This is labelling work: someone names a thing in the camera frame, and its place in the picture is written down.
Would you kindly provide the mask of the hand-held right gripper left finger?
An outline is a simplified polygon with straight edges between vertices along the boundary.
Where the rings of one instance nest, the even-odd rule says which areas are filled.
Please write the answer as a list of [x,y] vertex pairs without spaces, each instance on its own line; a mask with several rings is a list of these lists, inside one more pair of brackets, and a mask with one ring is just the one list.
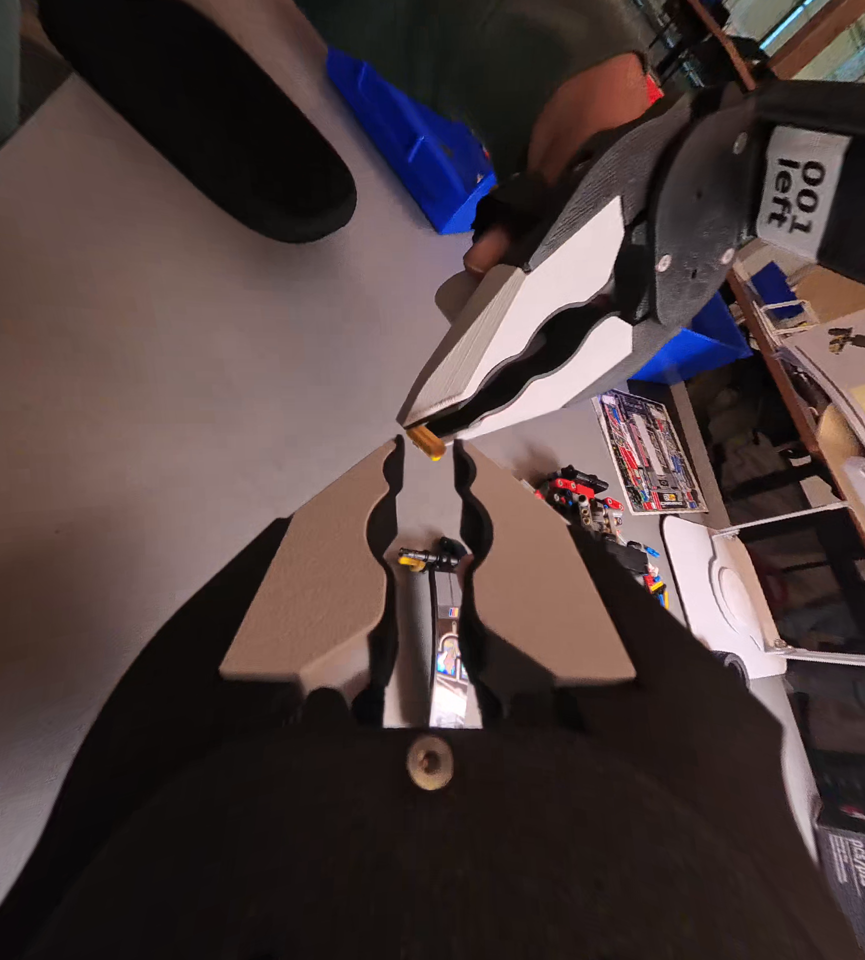
[[403,439],[391,438],[295,511],[219,666],[223,679],[384,696],[398,652],[386,553],[404,459]]

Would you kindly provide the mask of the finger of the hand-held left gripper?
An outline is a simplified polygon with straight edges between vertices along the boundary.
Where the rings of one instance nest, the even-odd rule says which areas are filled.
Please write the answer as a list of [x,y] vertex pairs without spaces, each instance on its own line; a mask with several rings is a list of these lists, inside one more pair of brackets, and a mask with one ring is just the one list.
[[496,415],[504,425],[520,401],[527,419],[570,401],[631,354],[632,330],[615,299],[554,313],[524,347],[492,366],[470,397],[436,414],[436,437],[450,442],[471,435]]
[[473,400],[549,318],[589,304],[607,287],[625,233],[622,199],[615,197],[535,268],[489,270],[418,374],[399,425],[425,425]]

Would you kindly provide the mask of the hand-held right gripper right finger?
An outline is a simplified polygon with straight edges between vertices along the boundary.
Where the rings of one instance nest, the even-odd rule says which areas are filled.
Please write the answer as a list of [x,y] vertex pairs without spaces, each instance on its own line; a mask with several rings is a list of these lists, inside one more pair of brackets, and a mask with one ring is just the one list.
[[573,529],[472,443],[453,447],[461,534],[472,554],[460,641],[482,687],[602,687],[635,667]]

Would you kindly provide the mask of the person's left forearm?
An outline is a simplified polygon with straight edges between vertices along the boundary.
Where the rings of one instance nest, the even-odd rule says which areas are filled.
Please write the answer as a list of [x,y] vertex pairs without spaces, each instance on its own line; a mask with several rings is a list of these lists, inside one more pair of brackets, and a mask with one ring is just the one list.
[[645,47],[626,2],[299,1],[330,48],[468,127],[496,175],[521,170],[534,127],[571,80],[630,66],[650,105]]

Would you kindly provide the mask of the lego car model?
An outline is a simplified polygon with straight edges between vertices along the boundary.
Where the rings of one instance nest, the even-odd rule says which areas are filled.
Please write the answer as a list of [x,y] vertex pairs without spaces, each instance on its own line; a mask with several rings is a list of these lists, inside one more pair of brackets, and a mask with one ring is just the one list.
[[567,465],[548,474],[533,493],[572,527],[598,542],[627,572],[646,577],[652,570],[651,555],[640,542],[623,538],[625,508],[607,491],[607,481]]

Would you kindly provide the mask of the small black yellow lego assembly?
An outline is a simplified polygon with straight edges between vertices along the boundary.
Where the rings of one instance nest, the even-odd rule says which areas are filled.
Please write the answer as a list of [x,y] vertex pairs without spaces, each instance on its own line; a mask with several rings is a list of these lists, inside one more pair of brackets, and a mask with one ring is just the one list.
[[398,564],[413,572],[424,571],[459,574],[471,562],[471,554],[463,543],[449,536],[441,536],[428,549],[401,547]]

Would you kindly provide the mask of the person's left hand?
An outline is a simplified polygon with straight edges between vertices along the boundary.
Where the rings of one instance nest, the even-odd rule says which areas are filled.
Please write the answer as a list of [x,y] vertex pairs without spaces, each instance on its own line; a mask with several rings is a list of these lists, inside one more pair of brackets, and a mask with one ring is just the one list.
[[623,19],[583,31],[492,32],[442,70],[443,103],[470,122],[495,168],[489,200],[528,206],[564,176],[595,135],[650,107],[644,48]]

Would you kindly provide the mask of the colourful sticker sheet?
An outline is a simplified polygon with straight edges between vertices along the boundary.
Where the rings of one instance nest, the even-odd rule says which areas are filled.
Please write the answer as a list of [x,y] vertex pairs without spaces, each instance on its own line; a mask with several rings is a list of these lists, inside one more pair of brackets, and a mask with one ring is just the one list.
[[593,403],[631,514],[707,512],[685,446],[662,403],[623,390],[608,390]]

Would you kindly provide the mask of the blue storage bin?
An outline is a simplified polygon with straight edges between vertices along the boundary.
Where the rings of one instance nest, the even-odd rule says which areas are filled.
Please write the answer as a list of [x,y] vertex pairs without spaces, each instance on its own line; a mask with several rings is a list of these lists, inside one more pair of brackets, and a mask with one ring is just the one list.
[[388,83],[374,68],[330,48],[329,79],[438,234],[472,230],[479,202],[497,186],[491,157],[463,123]]
[[689,326],[681,328],[627,379],[672,386],[751,354],[722,293],[716,292]]

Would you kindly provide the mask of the wooden shelf board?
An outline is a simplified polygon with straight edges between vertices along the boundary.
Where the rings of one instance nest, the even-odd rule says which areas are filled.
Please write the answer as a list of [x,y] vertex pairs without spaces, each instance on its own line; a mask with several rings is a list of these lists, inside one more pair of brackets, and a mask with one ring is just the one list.
[[825,468],[832,477],[830,487],[839,495],[833,506],[849,510],[865,548],[865,446],[835,403],[828,403],[820,415],[812,413],[779,356],[773,329],[763,318],[763,310],[751,282],[737,270],[728,271],[726,282],[736,299],[747,331],[758,345],[799,440],[812,463]]

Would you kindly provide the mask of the white metal stand bar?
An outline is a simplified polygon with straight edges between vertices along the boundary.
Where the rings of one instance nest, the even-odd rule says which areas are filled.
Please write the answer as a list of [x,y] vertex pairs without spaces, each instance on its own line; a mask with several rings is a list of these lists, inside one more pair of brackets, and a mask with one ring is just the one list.
[[786,661],[865,668],[865,654],[842,651],[812,651],[789,644],[774,645],[767,649],[765,654]]
[[714,533],[710,534],[710,539],[715,540],[715,539],[724,539],[728,537],[734,537],[743,531],[750,530],[756,527],[772,526],[772,525],[775,525],[776,523],[786,523],[786,522],[792,522],[792,521],[805,520],[807,518],[811,518],[819,514],[831,513],[839,510],[849,510],[849,509],[851,509],[851,506],[847,501],[835,501],[833,503],[821,505],[818,507],[811,507],[805,510],[797,510],[797,511],[792,511],[788,513],[782,513],[782,514],[775,515],[773,517],[756,519],[756,520],[751,520],[751,521],[727,526],[727,527],[718,529],[714,531]]

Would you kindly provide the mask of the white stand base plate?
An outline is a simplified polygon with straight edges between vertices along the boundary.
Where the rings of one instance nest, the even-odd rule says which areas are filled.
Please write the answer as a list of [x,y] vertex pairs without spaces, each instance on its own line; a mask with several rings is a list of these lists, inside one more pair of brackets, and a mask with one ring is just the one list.
[[661,520],[660,534],[691,633],[715,654],[740,661],[749,681],[783,676],[784,643],[739,534],[678,515]]

